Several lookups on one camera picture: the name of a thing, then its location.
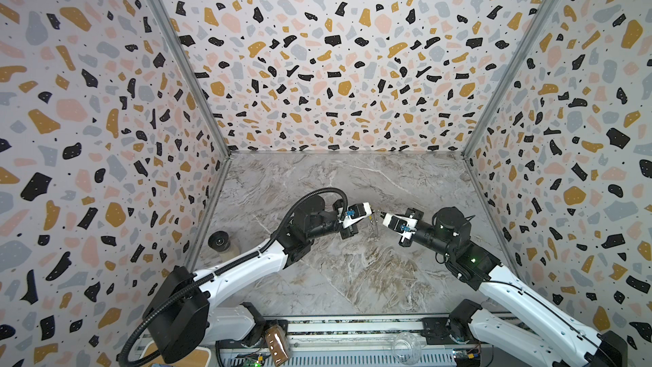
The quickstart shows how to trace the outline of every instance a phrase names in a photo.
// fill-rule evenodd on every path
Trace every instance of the clear plastic cup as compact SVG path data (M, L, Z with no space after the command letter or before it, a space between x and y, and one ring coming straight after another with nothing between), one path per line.
M401 332L392 342L392 354L401 364L413 366L421 358L421 343L414 334Z

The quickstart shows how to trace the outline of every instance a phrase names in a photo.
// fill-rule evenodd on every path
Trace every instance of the robotic arm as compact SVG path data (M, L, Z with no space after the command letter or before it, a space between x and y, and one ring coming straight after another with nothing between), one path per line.
M627 343L620 336L613 331L600 334L551 306L497 257L470 241L472 217L464 217L458 208L442 208L431 224L414 208L404 216L381 217L383 225L400 234L399 245L414 241L443 255L446 268L460 281L500 303L538 334L465 299L449 316L451 338L493 344L533 367L626 367Z
M333 211L325 210L319 196L322 193L342 197L333 205ZM256 248L195 273L183 266L176 268L145 309L141 325L127 339L118 357L120 366L141 366L159 355L166 363L175 363L201 342L234 339L253 346L265 330L265 319L256 308L247 302L235 308L218 305L251 282L298 262L310 252L315 238L337 232L342 239L356 235L357 222L371 214L369 203L349 206L343 191L319 189L299 199L270 238ZM130 350L145 329L149 329L159 350L129 361Z

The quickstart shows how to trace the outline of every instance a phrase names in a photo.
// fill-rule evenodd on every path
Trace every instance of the gray marble floor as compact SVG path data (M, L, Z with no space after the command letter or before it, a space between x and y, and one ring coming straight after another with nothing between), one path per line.
M333 186L349 204L368 201L374 210L402 214L457 206L476 217L475 242L504 260L459 154L235 154L213 216L210 233L228 232L241 251L269 236L287 209L307 192ZM329 207L335 195L324 195ZM219 263L205 244L198 268ZM258 280L227 299L264 315L405 314L450 312L462 299L485 297L457 281L435 254L363 220L359 234L315 241L300 262Z

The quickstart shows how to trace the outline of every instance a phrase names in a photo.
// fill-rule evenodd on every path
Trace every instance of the brown package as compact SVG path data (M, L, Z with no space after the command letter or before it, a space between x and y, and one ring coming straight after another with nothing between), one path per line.
M269 348L274 365L279 367L290 358L288 339L281 326L272 326L265 333L265 341Z

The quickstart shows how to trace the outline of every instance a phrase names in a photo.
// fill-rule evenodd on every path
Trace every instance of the terrazzo patterned wall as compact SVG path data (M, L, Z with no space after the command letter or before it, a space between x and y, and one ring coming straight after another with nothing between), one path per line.
M143 0L0 13L0 365L117 366L217 151Z
M561 0L471 162L528 283L652 353L652 0Z
M232 150L455 151L541 0L163 0Z

